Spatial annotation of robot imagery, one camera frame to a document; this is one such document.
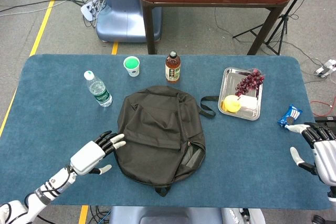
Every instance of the blue snack package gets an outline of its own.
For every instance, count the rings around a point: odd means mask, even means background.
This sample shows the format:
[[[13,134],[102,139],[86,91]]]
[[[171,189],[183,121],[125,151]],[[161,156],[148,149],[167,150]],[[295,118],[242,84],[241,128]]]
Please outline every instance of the blue snack package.
[[[291,104],[286,114],[278,121],[278,124],[281,127],[286,127],[286,125],[292,125],[301,113],[302,110],[297,109],[296,107],[294,107],[293,104]]]

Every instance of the yellow floor line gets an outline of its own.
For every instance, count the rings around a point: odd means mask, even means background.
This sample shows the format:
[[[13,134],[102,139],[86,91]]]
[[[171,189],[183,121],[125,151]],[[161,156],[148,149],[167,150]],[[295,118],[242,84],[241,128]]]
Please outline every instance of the yellow floor line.
[[[48,7],[52,7],[53,4],[54,4],[54,1],[51,0],[49,2]],[[44,29],[46,28],[46,25],[47,25],[47,22],[48,22],[51,10],[52,10],[52,8],[48,8],[47,11],[46,11],[46,14],[44,15],[44,19],[43,19],[42,24],[40,26],[40,30],[38,31],[38,34],[36,36],[33,48],[30,51],[29,57],[32,56],[32,55],[34,55],[36,53],[36,50],[37,50],[38,44],[40,43],[40,40],[41,40],[42,34],[44,32]]]
[[[34,55],[34,54],[36,53],[38,44],[40,43],[42,34],[43,34],[43,32],[44,32],[44,28],[46,27],[46,24],[47,24],[47,22],[48,22],[48,18],[49,18],[49,15],[50,15],[50,12],[51,12],[51,9],[52,9],[53,4],[54,4],[54,1],[51,0],[51,1],[49,2],[49,5],[48,5],[48,7],[50,7],[50,8],[47,9],[46,14],[44,15],[44,19],[43,19],[42,24],[41,24],[41,26],[40,26],[40,30],[38,31],[38,34],[37,34],[37,36],[36,36],[36,39],[35,39],[35,42],[34,42],[34,45],[33,45],[32,50],[31,50],[31,52],[30,52],[29,57],[32,56],[32,55]],[[9,104],[9,107],[8,107],[8,109],[7,109],[5,118],[4,118],[4,120],[2,121],[1,128],[0,128],[0,137],[1,137],[1,135],[2,135],[2,132],[3,132],[4,128],[5,128],[5,124],[6,124],[6,122],[7,122],[7,118],[8,118],[10,109],[11,109],[11,107],[12,107],[12,104],[13,104],[13,101],[14,101],[15,94],[16,94],[16,89],[15,89],[15,92],[14,92],[14,94],[13,94],[12,100],[11,100],[11,102],[10,102],[10,104]]]
[[[111,52],[111,54],[112,55],[116,55],[117,54],[117,52],[118,52],[118,42],[114,42],[113,43],[113,47],[112,47],[112,52]]]
[[[87,205],[82,206],[82,209],[80,211],[78,224],[85,224],[86,217],[88,215],[88,210],[89,210],[89,206],[87,206]]]

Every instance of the bottle label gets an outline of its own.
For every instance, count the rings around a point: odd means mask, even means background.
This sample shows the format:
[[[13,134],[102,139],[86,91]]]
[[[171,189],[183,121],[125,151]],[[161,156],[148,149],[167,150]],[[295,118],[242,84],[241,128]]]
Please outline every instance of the bottle label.
[[[180,78],[180,69],[181,65],[179,65],[177,68],[169,68],[166,65],[166,79],[168,81],[177,81]]]
[[[110,98],[110,93],[107,91],[107,89],[105,89],[105,91],[102,92],[100,95],[94,95],[94,97],[98,102],[104,102]]]

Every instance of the gray carpet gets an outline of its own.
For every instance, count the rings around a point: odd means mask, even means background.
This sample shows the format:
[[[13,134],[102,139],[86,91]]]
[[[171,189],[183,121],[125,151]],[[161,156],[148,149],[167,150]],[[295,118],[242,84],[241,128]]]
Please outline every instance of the gray carpet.
[[[0,0],[0,9],[8,6],[36,2],[40,0]],[[40,4],[22,7],[13,12],[24,12],[46,7]],[[232,34],[239,33],[262,23],[267,11],[264,9],[219,8],[216,11],[218,24]],[[296,12],[298,20],[289,21],[285,41],[300,47],[311,57],[322,62],[335,58],[336,51],[336,0],[306,0]],[[0,17],[0,121],[2,122],[19,79],[25,60],[35,41],[45,11]],[[228,33],[218,29],[214,21],[214,9],[165,8],[163,35],[157,43],[160,54],[175,49],[180,54],[244,54],[250,42],[239,43]],[[252,41],[253,35],[240,38]],[[52,54],[110,54],[111,43],[101,42],[92,28],[84,26],[79,7],[63,3],[53,8],[37,53]],[[120,44],[120,54],[145,54],[145,44]],[[300,62],[307,57],[290,44],[284,44],[281,53],[297,58]],[[309,73],[316,69],[309,61],[302,65]],[[303,74],[305,81],[318,80]],[[335,94],[335,84],[330,80],[306,84],[310,100],[331,102]],[[329,108],[313,106],[313,111],[324,114]],[[263,210],[267,223],[310,223],[315,211]],[[43,216],[56,223],[78,223],[80,207],[51,206]],[[320,215],[335,219],[332,212],[321,211]]]

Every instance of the blue table mat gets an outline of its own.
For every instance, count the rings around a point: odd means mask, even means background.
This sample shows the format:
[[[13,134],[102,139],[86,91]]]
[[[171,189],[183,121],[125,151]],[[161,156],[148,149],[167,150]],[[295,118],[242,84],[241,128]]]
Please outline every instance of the blue table mat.
[[[25,195],[69,164],[71,156],[106,130],[117,130],[125,96],[153,85],[169,85],[203,96],[219,95],[224,69],[258,68],[266,75],[257,121],[221,114],[201,116],[206,157],[191,177],[175,183],[166,197],[152,187],[122,175],[113,155],[100,166],[108,173],[78,176],[55,204],[329,208],[328,188],[317,176],[298,168],[289,149],[313,162],[301,135],[280,128],[277,121],[290,103],[303,110],[297,123],[313,121],[300,67],[285,56],[181,56],[181,79],[165,81],[165,56],[139,56],[140,75],[123,67],[126,56],[35,55],[22,70],[16,97],[0,138],[0,202]],[[83,73],[92,70],[113,95],[103,108],[88,91]]]

